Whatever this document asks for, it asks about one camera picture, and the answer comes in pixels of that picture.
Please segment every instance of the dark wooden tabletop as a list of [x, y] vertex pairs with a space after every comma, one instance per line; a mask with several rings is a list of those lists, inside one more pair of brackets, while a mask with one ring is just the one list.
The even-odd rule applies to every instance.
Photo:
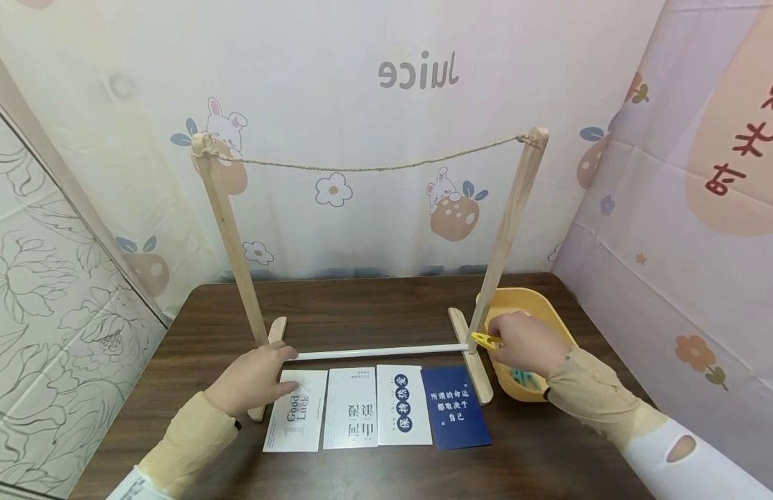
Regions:
[[[481, 276], [377, 278], [259, 283], [269, 323], [288, 318], [285, 340], [298, 351], [455, 342], [448, 307], [472, 316]], [[628, 389], [648, 400], [595, 325], [553, 274], [505, 275], [501, 286], [539, 291], [578, 344], [617, 370]], [[235, 357], [253, 347], [235, 284], [202, 285], [181, 314], [71, 499], [105, 499], [155, 446], [175, 412], [206, 389]], [[483, 414], [492, 446], [339, 449], [261, 453], [269, 421], [243, 422], [237, 440], [204, 470], [191, 499], [651, 499], [617, 449], [549, 403], [508, 398], [481, 353], [495, 388]], [[463, 365], [459, 353], [409, 358], [305, 362], [295, 368], [372, 367], [376, 363]]]

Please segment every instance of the wooden base foot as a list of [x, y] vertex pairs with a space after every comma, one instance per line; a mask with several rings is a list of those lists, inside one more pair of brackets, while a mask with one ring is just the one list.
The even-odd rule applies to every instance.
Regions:
[[[469, 326], [467, 326], [464, 313], [455, 309], [455, 307], [450, 307], [447, 310], [447, 314], [450, 316], [450, 322], [453, 323], [453, 329], [456, 331], [458, 341], [462, 344], [466, 343], [467, 338], [469, 338]], [[472, 385], [475, 385], [478, 401], [481, 402], [481, 405], [488, 405], [492, 398], [494, 398], [494, 390], [492, 389], [492, 383], [488, 380], [486, 368], [484, 368], [484, 363], [481, 361], [481, 355], [477, 351], [474, 353], [464, 351], [461, 354], [464, 356], [464, 363], [467, 365], [467, 372], [469, 372]]]
[[[272, 322], [272, 326], [269, 328], [269, 335], [267, 336], [267, 340], [269, 340], [270, 344], [273, 342], [278, 342], [279, 340], [283, 340], [285, 331], [286, 316], [277, 317], [275, 321]], [[264, 420], [265, 409], [266, 406], [259, 406], [253, 410], [248, 410], [247, 414], [250, 416], [250, 418], [253, 418], [255, 422], [261, 422]]]

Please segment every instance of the yellow plastic tub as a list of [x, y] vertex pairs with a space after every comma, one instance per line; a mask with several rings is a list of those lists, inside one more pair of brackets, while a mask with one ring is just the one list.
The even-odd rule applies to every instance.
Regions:
[[[544, 295], [528, 288], [498, 288], [494, 294], [492, 306], [486, 315], [485, 324], [488, 325], [488, 322], [495, 316], [516, 310], [523, 310], [529, 315], [538, 317], [553, 328], [564, 341], [569, 342], [572, 346], [577, 346], [575, 339], [570, 335], [570, 331], [567, 330], [564, 322], [561, 321], [558, 313], [553, 309], [553, 305], [550, 304]], [[543, 377], [533, 374], [533, 377], [539, 382], [540, 389], [527, 387], [513, 379], [511, 368], [494, 361], [494, 359], [492, 359], [492, 366], [497, 374], [497, 380], [503, 391], [506, 391], [506, 394], [518, 401], [545, 402], [544, 394], [545, 390], [547, 390], [547, 381]]]

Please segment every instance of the hand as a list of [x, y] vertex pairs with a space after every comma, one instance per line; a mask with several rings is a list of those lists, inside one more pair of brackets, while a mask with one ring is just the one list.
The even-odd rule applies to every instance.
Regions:
[[503, 344], [490, 352], [498, 363], [544, 378], [558, 369], [572, 349], [544, 321], [521, 310], [493, 317], [488, 332], [503, 338]]
[[206, 398], [232, 417], [269, 404], [297, 389], [296, 382], [277, 381], [284, 362], [296, 357], [283, 341], [244, 353], [206, 389]]

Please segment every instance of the white card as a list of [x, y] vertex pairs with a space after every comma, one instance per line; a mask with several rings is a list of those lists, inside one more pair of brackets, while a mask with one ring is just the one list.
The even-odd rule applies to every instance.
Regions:
[[377, 365], [378, 444], [432, 445], [422, 367]]
[[327, 378], [324, 369], [285, 369], [281, 373], [281, 382], [295, 381], [300, 387], [272, 406], [264, 452], [319, 451]]
[[378, 446], [374, 368], [335, 368], [328, 374], [323, 449]]

